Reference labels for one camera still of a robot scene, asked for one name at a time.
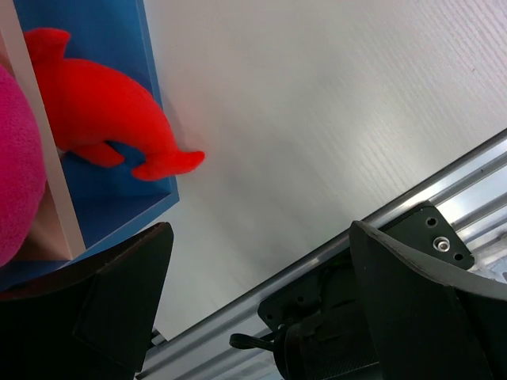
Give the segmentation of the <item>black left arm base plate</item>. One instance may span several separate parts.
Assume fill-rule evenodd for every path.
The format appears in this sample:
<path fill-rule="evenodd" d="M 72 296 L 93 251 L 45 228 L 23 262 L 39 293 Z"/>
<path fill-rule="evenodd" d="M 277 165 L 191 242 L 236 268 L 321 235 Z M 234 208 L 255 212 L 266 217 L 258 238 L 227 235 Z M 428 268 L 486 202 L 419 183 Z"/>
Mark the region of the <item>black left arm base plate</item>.
<path fill-rule="evenodd" d="M 470 250 L 430 203 L 413 207 L 379 229 L 404 245 L 458 268 L 467 270 L 475 263 Z M 350 248 L 335 248 L 328 260 L 263 300 L 257 315 L 276 331 L 355 298 Z"/>

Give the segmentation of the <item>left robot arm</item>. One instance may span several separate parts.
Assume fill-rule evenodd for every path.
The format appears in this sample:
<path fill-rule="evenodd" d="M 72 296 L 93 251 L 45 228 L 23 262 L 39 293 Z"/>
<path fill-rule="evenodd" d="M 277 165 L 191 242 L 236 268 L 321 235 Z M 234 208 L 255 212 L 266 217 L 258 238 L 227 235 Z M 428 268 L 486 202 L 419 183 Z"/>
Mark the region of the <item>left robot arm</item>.
<path fill-rule="evenodd" d="M 350 285 L 324 281 L 320 311 L 234 348 L 274 354 L 286 379 L 379 364 L 385 379 L 503 379 L 506 286 L 364 222 L 350 230 Z M 132 379 L 141 370 L 173 246 L 159 223 L 1 293 L 4 379 Z"/>

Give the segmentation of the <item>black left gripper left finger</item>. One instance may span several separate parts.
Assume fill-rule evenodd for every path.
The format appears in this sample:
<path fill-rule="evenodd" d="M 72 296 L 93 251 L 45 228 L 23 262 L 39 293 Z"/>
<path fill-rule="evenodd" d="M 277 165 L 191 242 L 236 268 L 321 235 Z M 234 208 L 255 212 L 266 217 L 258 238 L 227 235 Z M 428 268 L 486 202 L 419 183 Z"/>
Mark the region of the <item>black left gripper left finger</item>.
<path fill-rule="evenodd" d="M 3 379 L 133 379 L 173 248 L 160 222 L 75 264 L 1 293 Z"/>

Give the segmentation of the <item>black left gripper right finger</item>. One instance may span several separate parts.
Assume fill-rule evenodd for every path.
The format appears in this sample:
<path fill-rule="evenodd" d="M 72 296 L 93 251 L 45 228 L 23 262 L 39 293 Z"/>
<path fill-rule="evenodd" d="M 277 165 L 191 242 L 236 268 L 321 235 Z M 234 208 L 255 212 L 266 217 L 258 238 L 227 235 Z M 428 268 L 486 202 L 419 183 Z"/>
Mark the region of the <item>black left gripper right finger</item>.
<path fill-rule="evenodd" d="M 504 379 L 506 285 L 349 228 L 360 302 L 385 379 Z"/>

